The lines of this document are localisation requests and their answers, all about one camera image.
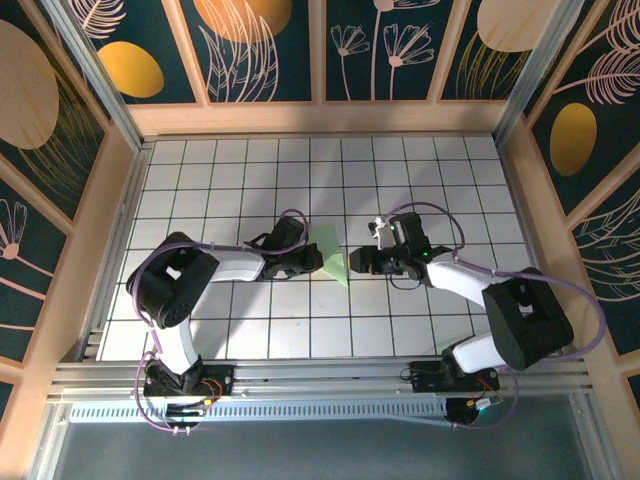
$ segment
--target flower illustration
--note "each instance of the flower illustration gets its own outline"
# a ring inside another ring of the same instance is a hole
[[[47,275],[48,277],[53,277],[51,272],[34,265],[20,256],[20,242],[24,236],[26,226],[27,207],[20,202],[15,202],[13,204],[12,212],[9,207],[9,202],[4,198],[0,198],[0,261],[17,260],[39,273]],[[19,285],[6,278],[0,277],[0,284],[39,300],[45,299],[45,295],[42,293],[31,290],[30,288]],[[33,330],[32,327],[18,327],[2,323],[0,323],[0,327],[14,330]]]
[[[433,48],[427,48],[431,43],[429,25],[416,27],[407,25],[398,35],[398,24],[384,28],[384,45],[391,65],[391,79],[389,81],[389,100],[393,100],[393,81],[396,68],[405,65],[417,65],[430,62],[434,58]]]
[[[359,27],[349,25],[344,31],[340,25],[336,25],[331,28],[331,38],[341,57],[368,52],[371,48],[371,44],[364,41],[366,35],[362,31],[362,25]]]
[[[20,240],[27,224],[27,207],[20,202],[13,204],[13,215],[9,203],[0,199],[0,255],[5,260],[18,258]]]
[[[440,0],[373,0],[374,6],[380,12],[389,12],[393,9],[409,10],[412,8],[431,7],[440,3]]]

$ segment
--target green paper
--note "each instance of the green paper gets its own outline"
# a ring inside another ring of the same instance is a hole
[[[344,265],[344,255],[340,250],[336,227],[330,223],[311,225],[309,243],[317,244],[318,250],[322,253],[324,267],[320,271],[346,287],[348,285],[347,269]]]

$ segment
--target yellow circle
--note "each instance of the yellow circle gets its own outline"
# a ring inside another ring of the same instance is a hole
[[[478,9],[478,35],[499,52],[535,48],[558,0],[482,0]]]
[[[160,93],[164,76],[160,65],[145,50],[129,42],[113,42],[98,51],[116,88],[136,98]]]
[[[262,17],[267,22],[274,37],[289,23],[291,0],[194,0],[194,4],[204,22],[216,34],[227,40],[246,43],[247,38],[256,41],[260,37],[250,36],[252,29],[245,1],[258,21]]]
[[[31,37],[0,20],[0,138],[39,148],[58,122],[58,84],[47,56]]]
[[[581,103],[564,107],[551,129],[551,164],[564,176],[575,175],[584,167],[596,144],[598,124],[593,112]]]

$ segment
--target white tile floor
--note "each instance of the white tile floor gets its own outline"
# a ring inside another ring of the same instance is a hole
[[[489,136],[157,142],[98,359],[136,360],[149,347],[124,282],[168,233],[236,244],[297,208],[312,225],[335,225],[346,255],[372,243],[372,216],[412,200],[457,214],[467,258],[504,269],[529,264]],[[432,244],[453,243],[446,218],[416,211]],[[448,292],[350,278],[349,288],[321,273],[273,284],[212,283],[191,320],[196,348],[205,359],[424,355],[488,331],[480,308]]]

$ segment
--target metal vent grille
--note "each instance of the metal vent grille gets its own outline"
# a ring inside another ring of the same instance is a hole
[[[160,418],[164,408],[146,407],[151,418]],[[204,421],[246,420],[329,420],[363,419],[401,415],[441,417],[446,414],[445,400],[440,398],[369,401],[316,402],[236,402],[221,401],[207,411]],[[133,402],[76,403],[69,415],[74,423],[128,423],[143,421]]]

